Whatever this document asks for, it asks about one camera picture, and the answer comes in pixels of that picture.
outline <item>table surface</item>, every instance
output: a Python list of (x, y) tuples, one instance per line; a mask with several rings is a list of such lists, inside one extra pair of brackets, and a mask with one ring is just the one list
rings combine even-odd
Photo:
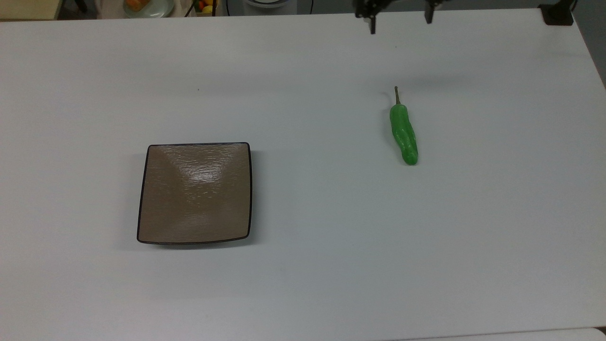
[(55, 20), (62, 0), (0, 0), (2, 20)]
[[(0, 24), (5, 340), (606, 325), (606, 92), (538, 10)], [(390, 136), (399, 86), (419, 146)], [(249, 238), (136, 241), (149, 144), (246, 141)]]
[(440, 338), (440, 341), (606, 341), (606, 336), (597, 329), (587, 328), (537, 331), (531, 333), (444, 337)]

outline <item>cable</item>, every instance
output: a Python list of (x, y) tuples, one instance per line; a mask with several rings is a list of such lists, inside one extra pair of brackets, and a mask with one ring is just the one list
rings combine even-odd
[(191, 12), (191, 10), (193, 10), (193, 6), (196, 4), (196, 0), (191, 0), (191, 6), (190, 9), (187, 10), (187, 14), (185, 15), (185, 17), (187, 18), (187, 16), (189, 15), (189, 13)]

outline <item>square plate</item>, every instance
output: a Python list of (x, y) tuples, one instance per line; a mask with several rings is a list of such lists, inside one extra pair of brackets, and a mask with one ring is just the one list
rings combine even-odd
[(149, 146), (137, 240), (201, 244), (246, 238), (252, 184), (246, 142)]

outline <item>pepper stem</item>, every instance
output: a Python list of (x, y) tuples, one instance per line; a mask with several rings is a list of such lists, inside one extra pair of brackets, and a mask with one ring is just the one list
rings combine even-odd
[(400, 103), (400, 94), (398, 93), (398, 87), (396, 86), (396, 104), (402, 104)]

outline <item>green chili pepper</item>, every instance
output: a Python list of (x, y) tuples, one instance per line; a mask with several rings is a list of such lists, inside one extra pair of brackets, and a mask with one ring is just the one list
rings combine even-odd
[(396, 139), (398, 146), (402, 149), (402, 158), (409, 165), (417, 163), (419, 152), (416, 147), (416, 137), (413, 126), (408, 119), (408, 109), (400, 103), (400, 95), (396, 86), (396, 105), (389, 111), (389, 120), (391, 121), (391, 132)]

